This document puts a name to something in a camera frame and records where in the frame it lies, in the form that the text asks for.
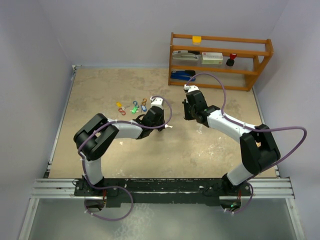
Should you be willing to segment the orange S carabiner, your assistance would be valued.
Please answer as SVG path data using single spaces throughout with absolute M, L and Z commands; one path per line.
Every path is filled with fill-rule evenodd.
M 144 98 L 144 99 L 142 100 L 141 104 L 142 104 L 143 106 L 145 106 L 145 105 L 146 105 L 146 103 L 147 103 L 147 99 L 146 99 L 146 98 Z

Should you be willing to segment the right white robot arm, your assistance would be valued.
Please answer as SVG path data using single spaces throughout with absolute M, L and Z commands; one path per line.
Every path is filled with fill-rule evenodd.
M 196 86 L 185 87 L 184 119 L 195 120 L 208 128 L 218 130 L 240 145 L 241 163 L 222 177 L 222 190 L 235 195 L 240 185 L 265 171 L 281 157 L 269 127 L 265 124 L 247 125 L 222 112 L 217 106 L 208 106 L 204 95 Z

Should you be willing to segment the red S carabiner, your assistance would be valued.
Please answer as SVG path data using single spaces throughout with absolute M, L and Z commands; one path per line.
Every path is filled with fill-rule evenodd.
M 118 111 L 119 111 L 123 116 L 126 115 L 125 110 L 123 110 L 122 108 L 119 108 Z

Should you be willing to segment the blue key tag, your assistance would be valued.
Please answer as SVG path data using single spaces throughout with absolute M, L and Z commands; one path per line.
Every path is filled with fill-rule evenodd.
M 146 107 L 145 107 L 144 105 L 141 105 L 141 110 L 142 110 L 143 112 L 146 112 L 146 111 L 147 111 L 147 109 L 146 109 Z

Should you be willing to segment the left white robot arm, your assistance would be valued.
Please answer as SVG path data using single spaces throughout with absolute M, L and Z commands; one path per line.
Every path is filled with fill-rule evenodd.
M 102 113 L 96 114 L 73 137 L 82 160 L 85 190 L 91 196 L 103 191 L 102 156 L 115 139 L 140 140 L 153 130 L 165 128 L 165 114 L 161 106 L 152 106 L 145 114 L 131 121 L 112 120 Z

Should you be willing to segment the green key tag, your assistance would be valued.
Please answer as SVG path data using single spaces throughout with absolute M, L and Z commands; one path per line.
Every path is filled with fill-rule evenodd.
M 132 112 L 132 114 L 135 114 L 138 110 L 139 110 L 139 108 L 135 106 L 135 107 L 131 110 L 131 112 Z

